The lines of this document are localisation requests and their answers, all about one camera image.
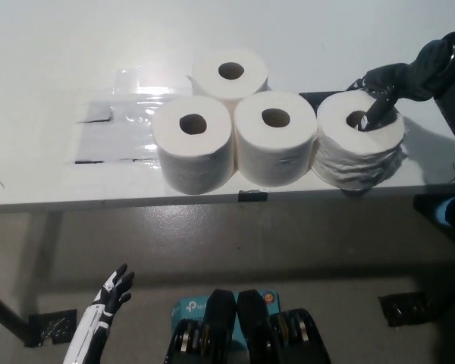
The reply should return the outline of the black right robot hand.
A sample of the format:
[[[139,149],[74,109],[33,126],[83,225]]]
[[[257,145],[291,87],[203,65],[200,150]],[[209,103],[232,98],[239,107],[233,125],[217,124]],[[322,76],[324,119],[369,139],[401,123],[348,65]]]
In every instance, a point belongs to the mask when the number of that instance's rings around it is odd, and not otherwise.
[[[385,126],[384,118],[399,99],[416,102],[434,99],[455,135],[455,106],[449,102],[454,87],[455,32],[452,32],[424,45],[413,62],[377,67],[348,87],[349,91],[362,90],[375,97],[357,122],[356,130],[369,132]]]

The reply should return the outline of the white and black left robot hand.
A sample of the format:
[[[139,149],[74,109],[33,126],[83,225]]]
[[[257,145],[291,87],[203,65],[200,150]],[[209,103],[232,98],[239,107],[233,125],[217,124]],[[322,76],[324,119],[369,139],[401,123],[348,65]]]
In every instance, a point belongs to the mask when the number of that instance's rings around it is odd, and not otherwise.
[[[64,364],[96,364],[102,354],[118,310],[130,300],[134,272],[121,265],[109,276],[86,308],[67,349]]]

